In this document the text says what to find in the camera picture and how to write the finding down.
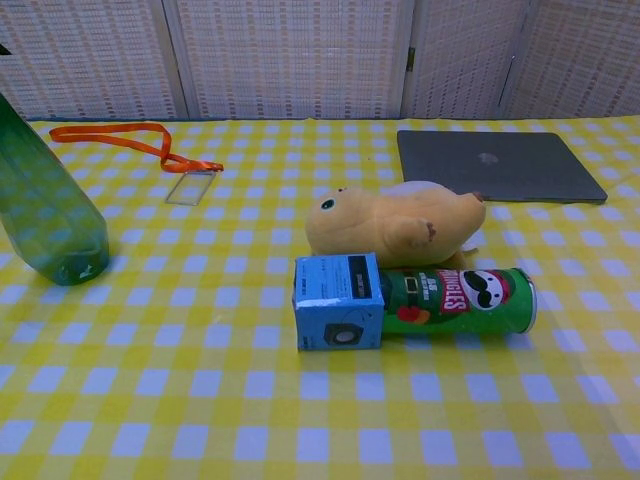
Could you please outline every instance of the yellow checkered tablecloth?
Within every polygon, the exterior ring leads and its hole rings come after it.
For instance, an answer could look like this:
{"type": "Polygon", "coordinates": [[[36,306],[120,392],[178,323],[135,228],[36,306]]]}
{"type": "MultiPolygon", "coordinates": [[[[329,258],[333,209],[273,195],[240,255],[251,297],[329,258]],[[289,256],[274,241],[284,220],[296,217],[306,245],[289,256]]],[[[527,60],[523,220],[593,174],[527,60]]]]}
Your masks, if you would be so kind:
{"type": "Polygon", "coordinates": [[[640,477],[640,117],[168,123],[175,153],[225,164],[196,207],[164,203],[157,158],[58,125],[33,123],[113,258],[63,288],[0,236],[0,477],[640,477]],[[490,204],[472,262],[533,277],[527,335],[299,353],[307,208],[400,182],[403,128],[557,132],[609,201],[490,204]]]}

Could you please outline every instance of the pringles can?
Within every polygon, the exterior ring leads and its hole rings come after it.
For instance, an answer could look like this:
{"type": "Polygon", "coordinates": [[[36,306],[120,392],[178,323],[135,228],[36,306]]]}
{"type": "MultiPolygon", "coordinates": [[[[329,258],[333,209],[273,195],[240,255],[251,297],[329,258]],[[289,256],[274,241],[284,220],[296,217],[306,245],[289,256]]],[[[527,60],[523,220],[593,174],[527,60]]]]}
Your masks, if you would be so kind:
{"type": "Polygon", "coordinates": [[[379,269],[382,333],[525,333],[536,290],[519,268],[379,269]]]}

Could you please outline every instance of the laptop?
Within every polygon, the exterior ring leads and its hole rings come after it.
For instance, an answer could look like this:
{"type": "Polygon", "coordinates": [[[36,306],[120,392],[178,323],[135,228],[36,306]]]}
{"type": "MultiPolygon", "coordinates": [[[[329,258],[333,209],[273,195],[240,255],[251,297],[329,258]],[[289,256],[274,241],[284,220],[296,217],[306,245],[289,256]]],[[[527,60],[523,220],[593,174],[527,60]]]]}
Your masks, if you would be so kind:
{"type": "Polygon", "coordinates": [[[606,192],[555,133],[398,131],[405,181],[485,200],[595,203],[606,192]]]}

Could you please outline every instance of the orange lanyard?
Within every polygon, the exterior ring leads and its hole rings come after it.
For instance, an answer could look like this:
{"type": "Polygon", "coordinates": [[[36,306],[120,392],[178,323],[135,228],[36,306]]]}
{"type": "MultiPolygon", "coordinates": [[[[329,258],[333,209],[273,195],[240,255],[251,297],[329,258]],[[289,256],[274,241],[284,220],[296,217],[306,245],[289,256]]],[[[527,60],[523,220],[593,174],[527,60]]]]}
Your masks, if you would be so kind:
{"type": "Polygon", "coordinates": [[[191,171],[221,172],[224,167],[220,163],[189,160],[175,153],[171,153],[171,134],[158,123],[123,123],[114,125],[73,125],[57,127],[49,132],[51,140],[62,143],[72,142],[101,142],[121,147],[129,147],[141,152],[160,157],[160,166],[165,172],[185,173],[191,171]],[[162,133],[162,148],[157,149],[146,143],[129,140],[127,138],[100,135],[101,133],[121,133],[147,130],[162,133]]]}

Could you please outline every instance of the stuffed animal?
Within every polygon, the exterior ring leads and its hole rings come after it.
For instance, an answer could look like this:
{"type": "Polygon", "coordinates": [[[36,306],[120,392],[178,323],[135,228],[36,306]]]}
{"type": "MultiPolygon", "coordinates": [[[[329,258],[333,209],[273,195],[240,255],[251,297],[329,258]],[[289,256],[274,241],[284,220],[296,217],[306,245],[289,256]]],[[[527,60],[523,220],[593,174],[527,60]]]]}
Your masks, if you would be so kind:
{"type": "Polygon", "coordinates": [[[312,207],[305,230],[315,255],[374,252],[382,268],[463,269],[461,247],[484,218],[479,194],[406,182],[380,194],[356,187],[329,193],[312,207]]]}

